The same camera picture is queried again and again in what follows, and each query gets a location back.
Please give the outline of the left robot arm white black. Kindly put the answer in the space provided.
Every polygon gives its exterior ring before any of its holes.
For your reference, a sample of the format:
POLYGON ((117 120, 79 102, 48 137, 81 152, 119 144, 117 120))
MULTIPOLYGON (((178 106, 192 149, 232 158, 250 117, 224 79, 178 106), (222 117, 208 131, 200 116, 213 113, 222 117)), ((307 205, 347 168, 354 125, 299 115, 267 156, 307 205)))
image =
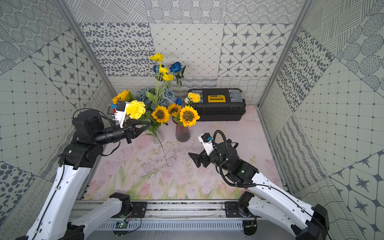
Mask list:
POLYGON ((112 217, 128 219, 134 214, 127 194, 113 193, 99 207, 70 221, 78 193, 94 167, 104 156, 104 146, 133 139, 145 132, 149 122, 123 120, 122 125, 95 109, 79 109, 72 119, 75 133, 60 154, 56 179, 36 221, 22 240, 84 240, 112 217))

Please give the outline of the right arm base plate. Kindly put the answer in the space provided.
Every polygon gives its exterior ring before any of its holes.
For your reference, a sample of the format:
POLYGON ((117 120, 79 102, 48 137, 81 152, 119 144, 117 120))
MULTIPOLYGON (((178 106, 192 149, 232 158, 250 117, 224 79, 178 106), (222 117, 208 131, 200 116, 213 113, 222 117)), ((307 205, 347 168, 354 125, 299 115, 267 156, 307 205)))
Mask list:
POLYGON ((225 211, 227 218, 247 218, 247 216, 240 211, 238 202, 224 202, 222 209, 225 211))

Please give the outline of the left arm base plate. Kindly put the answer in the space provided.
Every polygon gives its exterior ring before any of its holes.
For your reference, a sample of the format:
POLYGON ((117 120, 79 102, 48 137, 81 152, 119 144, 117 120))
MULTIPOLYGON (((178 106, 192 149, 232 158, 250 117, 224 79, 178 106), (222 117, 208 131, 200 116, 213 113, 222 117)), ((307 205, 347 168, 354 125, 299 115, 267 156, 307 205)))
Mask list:
POLYGON ((145 217, 148 202, 123 203, 122 210, 118 213, 120 218, 143 218, 145 217))

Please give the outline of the large yellow sunflower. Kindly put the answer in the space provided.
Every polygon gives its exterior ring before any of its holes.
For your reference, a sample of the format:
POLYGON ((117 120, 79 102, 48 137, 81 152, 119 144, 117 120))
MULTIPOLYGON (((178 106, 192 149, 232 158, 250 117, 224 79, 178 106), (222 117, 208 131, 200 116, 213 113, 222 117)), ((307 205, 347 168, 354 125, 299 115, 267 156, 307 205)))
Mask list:
POLYGON ((151 113, 152 118, 155 120, 155 123, 165 124, 170 120, 170 114, 168 109, 164 106, 157 106, 155 110, 151 113))

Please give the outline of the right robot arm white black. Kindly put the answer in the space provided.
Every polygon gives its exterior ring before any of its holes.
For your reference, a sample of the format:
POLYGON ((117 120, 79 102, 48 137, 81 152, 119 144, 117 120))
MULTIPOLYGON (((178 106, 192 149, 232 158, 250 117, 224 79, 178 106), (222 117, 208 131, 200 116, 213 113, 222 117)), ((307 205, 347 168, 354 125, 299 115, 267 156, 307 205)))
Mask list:
POLYGON ((264 176, 256 167, 241 160, 230 143, 201 142, 200 154, 189 153, 195 165, 213 164, 224 182, 246 191, 238 200, 244 217, 261 217, 286 230, 297 240, 326 240, 330 237, 328 211, 290 195, 264 176))

